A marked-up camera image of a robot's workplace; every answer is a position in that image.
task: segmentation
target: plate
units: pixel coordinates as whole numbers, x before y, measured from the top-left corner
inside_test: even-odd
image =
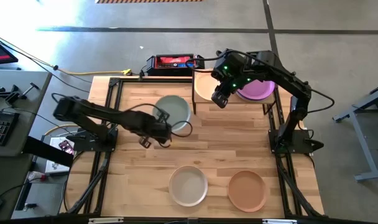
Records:
[[[257,102],[259,100],[250,100],[244,96],[242,96],[238,91],[236,92],[237,96],[239,96],[240,98],[242,98],[243,100],[246,100],[246,101],[249,101],[249,102]]]
[[[183,166],[171,175],[168,189],[175,202],[185,207],[192,207],[206,197],[208,181],[199,168]]]
[[[272,81],[260,82],[254,80],[244,86],[242,90],[237,90],[243,97],[248,100],[263,100],[274,91],[275,83]]]
[[[156,102],[156,107],[165,110],[170,114],[167,123],[171,126],[179,121],[189,121],[190,120],[190,107],[189,104],[182,97],[169,95],[163,96]],[[159,118],[157,108],[153,108],[152,115]],[[172,131],[176,132],[185,127],[187,123],[182,122],[172,127]]]
[[[197,73],[195,77],[195,91],[205,100],[211,101],[211,96],[219,81],[211,77],[211,73]]]
[[[234,174],[229,181],[230,201],[243,212],[255,212],[266,203],[268,189],[262,177],[255,172],[243,170]]]

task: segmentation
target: yellow cable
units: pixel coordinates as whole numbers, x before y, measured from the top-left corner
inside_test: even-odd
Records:
[[[47,62],[44,62],[43,60],[27,53],[26,51],[20,49],[19,47],[15,46],[14,44],[10,43],[9,41],[7,41],[6,39],[3,39],[2,37],[0,37],[0,40],[2,40],[3,42],[13,46],[14,48],[16,48],[17,50],[21,51],[22,53],[25,53],[26,55],[28,55],[30,58],[32,58],[33,60],[36,60],[40,63],[42,63],[43,65],[46,65],[46,66],[49,66],[51,68],[54,68],[55,66],[54,65],[51,65]],[[68,70],[64,70],[64,69],[61,69],[61,68],[58,68],[59,71],[63,72],[63,73],[66,73],[68,75],[96,75],[96,74],[121,74],[121,75],[127,75],[129,72],[131,72],[131,69],[127,69],[127,70],[123,70],[123,71],[104,71],[104,72],[70,72]]]
[[[63,125],[60,125],[59,127],[54,127],[54,128],[51,128],[49,129],[44,135],[49,135],[51,132],[53,132],[54,130],[56,129],[59,129],[59,128],[63,128],[63,127],[76,127],[78,126],[77,124],[63,124]]]

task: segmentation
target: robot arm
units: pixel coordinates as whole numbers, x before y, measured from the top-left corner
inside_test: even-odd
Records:
[[[228,98],[238,89],[254,81],[273,81],[291,93],[291,108],[285,124],[279,128],[276,142],[290,144],[293,133],[299,121],[308,114],[308,104],[311,99],[311,87],[294,73],[287,71],[278,56],[271,51],[242,53],[235,50],[217,52],[223,57],[216,61],[211,76],[221,82],[215,88],[212,100],[224,108]]]
[[[120,124],[124,129],[143,138],[154,138],[161,144],[171,138],[171,125],[165,121],[169,114],[160,110],[159,119],[142,111],[118,111],[104,106],[90,103],[78,97],[63,97],[53,112],[54,117],[60,121],[72,121],[96,136],[100,143],[108,142],[113,138],[109,128],[104,124],[96,124],[89,119],[98,118],[110,123]],[[149,142],[140,142],[149,147]]]

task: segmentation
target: beige plate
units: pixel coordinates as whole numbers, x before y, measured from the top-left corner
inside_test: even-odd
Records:
[[[211,77],[210,73],[197,73],[195,77],[195,91],[199,96],[211,101],[211,96],[215,91],[215,87],[219,85],[219,81]]]
[[[206,197],[208,181],[198,168],[183,166],[171,175],[168,188],[175,202],[191,207],[199,204]]]

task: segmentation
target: pink plate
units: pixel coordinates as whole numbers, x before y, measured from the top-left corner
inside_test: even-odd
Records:
[[[272,81],[260,82],[254,80],[245,85],[242,90],[237,92],[248,100],[263,100],[274,91],[275,83]]]

